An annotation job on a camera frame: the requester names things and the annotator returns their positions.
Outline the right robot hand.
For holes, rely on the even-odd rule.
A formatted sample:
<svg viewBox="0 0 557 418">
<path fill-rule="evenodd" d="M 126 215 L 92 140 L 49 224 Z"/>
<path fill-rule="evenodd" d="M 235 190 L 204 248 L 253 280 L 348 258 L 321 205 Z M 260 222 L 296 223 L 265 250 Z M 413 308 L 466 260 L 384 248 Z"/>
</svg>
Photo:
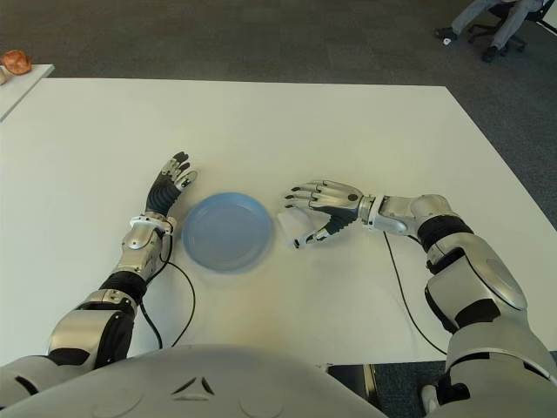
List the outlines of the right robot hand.
<svg viewBox="0 0 557 418">
<path fill-rule="evenodd" d="M 306 238 L 306 244 L 323 241 L 360 218 L 368 198 L 358 188 L 331 180 L 316 180 L 294 186 L 285 196 L 286 209 L 319 212 L 327 222 Z"/>
</svg>

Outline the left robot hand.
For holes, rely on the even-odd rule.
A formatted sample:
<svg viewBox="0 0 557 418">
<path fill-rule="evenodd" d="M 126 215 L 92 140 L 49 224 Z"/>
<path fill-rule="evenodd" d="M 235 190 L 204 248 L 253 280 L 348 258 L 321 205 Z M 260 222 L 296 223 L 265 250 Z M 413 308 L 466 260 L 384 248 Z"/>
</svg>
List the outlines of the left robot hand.
<svg viewBox="0 0 557 418">
<path fill-rule="evenodd" d="M 197 178 L 198 173 L 191 169 L 189 155 L 178 152 L 161 168 L 149 190 L 145 211 L 167 216 L 171 207 L 182 192 Z"/>
</svg>

